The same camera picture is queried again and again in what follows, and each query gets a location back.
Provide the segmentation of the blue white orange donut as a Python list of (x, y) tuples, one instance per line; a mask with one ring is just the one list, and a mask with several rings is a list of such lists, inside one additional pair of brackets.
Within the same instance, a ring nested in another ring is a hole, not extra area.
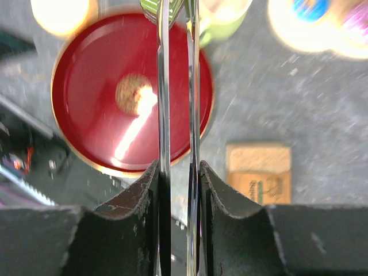
[(297, 18), (301, 21), (315, 22), (326, 14), (330, 5), (330, 0), (294, 0), (292, 2), (292, 9)]

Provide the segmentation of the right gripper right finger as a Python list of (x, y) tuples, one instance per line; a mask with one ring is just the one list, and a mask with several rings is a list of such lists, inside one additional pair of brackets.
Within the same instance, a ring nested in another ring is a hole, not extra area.
[(200, 164), (207, 275), (366, 275), (367, 207), (259, 205)]

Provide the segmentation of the light green mug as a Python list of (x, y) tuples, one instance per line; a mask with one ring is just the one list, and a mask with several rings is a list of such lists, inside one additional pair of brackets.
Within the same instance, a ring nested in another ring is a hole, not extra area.
[(231, 37), (244, 21), (252, 0), (199, 1), (200, 48)]

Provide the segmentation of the metal serving tongs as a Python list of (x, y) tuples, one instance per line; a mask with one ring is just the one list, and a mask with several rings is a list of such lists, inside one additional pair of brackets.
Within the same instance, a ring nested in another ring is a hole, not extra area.
[[(189, 65), (190, 153), (187, 214), (186, 274), (199, 273), (199, 2), (186, 1)], [(158, 115), (159, 115), (159, 258), (162, 275), (171, 274), (171, 151), (169, 92), (169, 15), (170, 4), (158, 4)]]

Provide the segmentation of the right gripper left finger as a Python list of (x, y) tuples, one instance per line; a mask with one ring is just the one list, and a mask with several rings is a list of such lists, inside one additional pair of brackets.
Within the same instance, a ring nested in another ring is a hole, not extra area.
[(158, 162), (94, 210), (1, 209), (2, 275), (155, 275)]

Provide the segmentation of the green layered cake slice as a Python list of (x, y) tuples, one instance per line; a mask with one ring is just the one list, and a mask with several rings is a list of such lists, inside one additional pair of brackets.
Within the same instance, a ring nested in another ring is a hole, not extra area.
[[(143, 10), (144, 15), (147, 19), (149, 19), (154, 24), (156, 23), (158, 10), (159, 10), (159, 0), (140, 0), (140, 6)], [(169, 28), (171, 28), (175, 20), (177, 19), (181, 8), (183, 7), (183, 0), (169, 0), (169, 9), (168, 9), (168, 21)]]

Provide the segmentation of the purple sprinkled donut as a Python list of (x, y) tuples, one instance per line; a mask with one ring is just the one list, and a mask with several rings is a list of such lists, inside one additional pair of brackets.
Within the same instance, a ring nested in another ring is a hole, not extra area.
[(347, 6), (342, 29), (353, 43), (367, 46), (367, 1), (357, 1)]

